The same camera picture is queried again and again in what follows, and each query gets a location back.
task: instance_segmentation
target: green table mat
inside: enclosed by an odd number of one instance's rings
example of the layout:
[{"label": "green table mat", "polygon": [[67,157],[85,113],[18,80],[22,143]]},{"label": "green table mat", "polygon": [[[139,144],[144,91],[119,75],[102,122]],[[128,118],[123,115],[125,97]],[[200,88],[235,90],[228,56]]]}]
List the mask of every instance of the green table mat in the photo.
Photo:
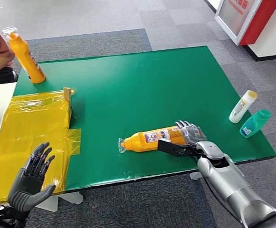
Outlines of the green table mat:
[{"label": "green table mat", "polygon": [[70,159],[66,190],[195,170],[188,157],[118,151],[119,137],[177,120],[200,126],[235,162],[276,155],[262,132],[249,139],[239,133],[249,112],[238,124],[229,121],[240,97],[206,46],[39,65],[45,82],[33,85],[22,70],[14,95],[76,90],[70,128],[82,129],[81,149]]}]

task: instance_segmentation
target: yellow plastic bottle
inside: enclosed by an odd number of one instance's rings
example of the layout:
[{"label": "yellow plastic bottle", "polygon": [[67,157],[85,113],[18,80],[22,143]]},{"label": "yellow plastic bottle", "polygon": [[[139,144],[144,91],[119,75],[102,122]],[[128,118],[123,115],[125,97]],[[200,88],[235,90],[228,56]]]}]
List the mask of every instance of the yellow plastic bottle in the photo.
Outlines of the yellow plastic bottle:
[{"label": "yellow plastic bottle", "polygon": [[15,54],[20,64],[27,73],[33,84],[45,80],[44,73],[29,50],[27,42],[20,38],[15,27],[6,27],[2,33],[9,41],[10,48]]},{"label": "yellow plastic bottle", "polygon": [[185,141],[177,126],[166,127],[147,132],[138,132],[126,139],[118,140],[120,153],[125,151],[144,152],[157,150],[158,140],[161,138],[170,139],[172,143],[184,145]]}]

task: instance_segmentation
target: teal plastic bottle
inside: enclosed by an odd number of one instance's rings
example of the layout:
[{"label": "teal plastic bottle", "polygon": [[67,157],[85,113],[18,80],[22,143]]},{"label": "teal plastic bottle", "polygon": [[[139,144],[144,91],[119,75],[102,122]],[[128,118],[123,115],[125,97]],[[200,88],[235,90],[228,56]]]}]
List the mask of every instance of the teal plastic bottle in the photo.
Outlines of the teal plastic bottle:
[{"label": "teal plastic bottle", "polygon": [[251,137],[262,128],[271,113],[266,109],[261,109],[247,119],[240,129],[240,133],[245,138]]}]

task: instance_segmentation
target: yellow tape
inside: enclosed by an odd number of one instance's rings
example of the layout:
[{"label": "yellow tape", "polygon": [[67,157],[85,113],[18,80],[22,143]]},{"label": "yellow tape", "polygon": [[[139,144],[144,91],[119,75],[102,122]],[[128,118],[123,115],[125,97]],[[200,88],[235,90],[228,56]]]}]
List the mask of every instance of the yellow tape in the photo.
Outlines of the yellow tape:
[{"label": "yellow tape", "polygon": [[80,129],[68,130],[71,113],[65,91],[13,97],[0,130],[0,202],[8,194],[18,170],[37,145],[50,142],[55,155],[42,188],[56,185],[54,193],[65,190],[68,161],[80,149]]}]

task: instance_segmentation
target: bottle cap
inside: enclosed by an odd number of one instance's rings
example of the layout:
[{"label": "bottle cap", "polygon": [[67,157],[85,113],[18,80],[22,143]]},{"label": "bottle cap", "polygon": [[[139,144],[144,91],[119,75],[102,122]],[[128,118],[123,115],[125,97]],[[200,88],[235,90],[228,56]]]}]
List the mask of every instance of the bottle cap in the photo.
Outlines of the bottle cap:
[{"label": "bottle cap", "polygon": [[247,90],[243,96],[248,102],[253,103],[258,97],[258,94],[251,90]]},{"label": "bottle cap", "polygon": [[118,139],[118,149],[119,149],[119,152],[120,152],[120,153],[126,152],[126,149],[124,144],[124,139],[122,139],[122,138]]}]

